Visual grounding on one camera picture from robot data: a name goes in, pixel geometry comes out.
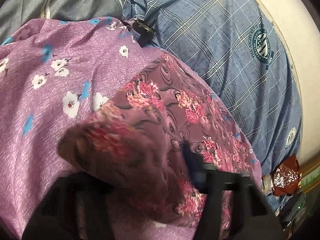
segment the blue cloth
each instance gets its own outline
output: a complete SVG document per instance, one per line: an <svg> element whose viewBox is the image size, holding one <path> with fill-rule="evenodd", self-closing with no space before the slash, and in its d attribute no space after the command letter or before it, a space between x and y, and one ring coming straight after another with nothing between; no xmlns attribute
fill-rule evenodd
<svg viewBox="0 0 320 240"><path fill-rule="evenodd" d="M170 1L124 0L124 17L144 19ZM219 95L263 174L298 153L302 109L291 65L254 0L176 0L154 19L152 44L176 55Z"/></svg>

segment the pink floral fabric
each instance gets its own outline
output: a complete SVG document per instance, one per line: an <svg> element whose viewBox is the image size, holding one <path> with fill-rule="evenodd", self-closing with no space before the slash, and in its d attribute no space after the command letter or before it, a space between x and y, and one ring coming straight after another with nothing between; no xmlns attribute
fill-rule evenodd
<svg viewBox="0 0 320 240"><path fill-rule="evenodd" d="M58 153L121 189L149 218L193 228L206 195L188 180L181 152L185 140L205 162L223 171L244 170L258 185L261 169L220 99L181 64L162 54L85 122L68 129ZM223 195L222 230L230 225L230 197Z"/></svg>

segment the gray fabric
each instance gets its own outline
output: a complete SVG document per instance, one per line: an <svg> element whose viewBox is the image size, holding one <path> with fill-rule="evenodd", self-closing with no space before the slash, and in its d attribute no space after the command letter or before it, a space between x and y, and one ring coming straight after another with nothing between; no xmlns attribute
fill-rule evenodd
<svg viewBox="0 0 320 240"><path fill-rule="evenodd" d="M116 0L6 0L0 8L0 44L33 18L41 18L41 8L49 2L50 18L83 21L112 16L121 19L121 4Z"/></svg>

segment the blue plaid fabric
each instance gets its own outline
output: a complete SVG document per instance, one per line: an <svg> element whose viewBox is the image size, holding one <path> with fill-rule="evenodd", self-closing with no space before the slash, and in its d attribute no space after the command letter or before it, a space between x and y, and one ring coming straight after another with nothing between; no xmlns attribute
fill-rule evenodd
<svg viewBox="0 0 320 240"><path fill-rule="evenodd" d="M219 95L252 144L263 174L297 154L300 98L285 49L257 3L177 0L161 7L169 1L124 0L124 18L156 12L152 44L180 58Z"/></svg>

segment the circular emblem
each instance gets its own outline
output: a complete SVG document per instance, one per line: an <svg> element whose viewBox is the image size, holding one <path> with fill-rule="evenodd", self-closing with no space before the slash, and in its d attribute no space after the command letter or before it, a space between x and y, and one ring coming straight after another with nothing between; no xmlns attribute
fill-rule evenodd
<svg viewBox="0 0 320 240"><path fill-rule="evenodd" d="M297 129L295 127L293 127L290 132L288 133L288 136L285 140L285 146L288 147L292 144L292 142L294 141L295 137L296 137L296 133L297 133Z"/></svg>
<svg viewBox="0 0 320 240"><path fill-rule="evenodd" d="M270 43L264 28L256 30L250 38L252 52L258 60L267 64L270 57Z"/></svg>

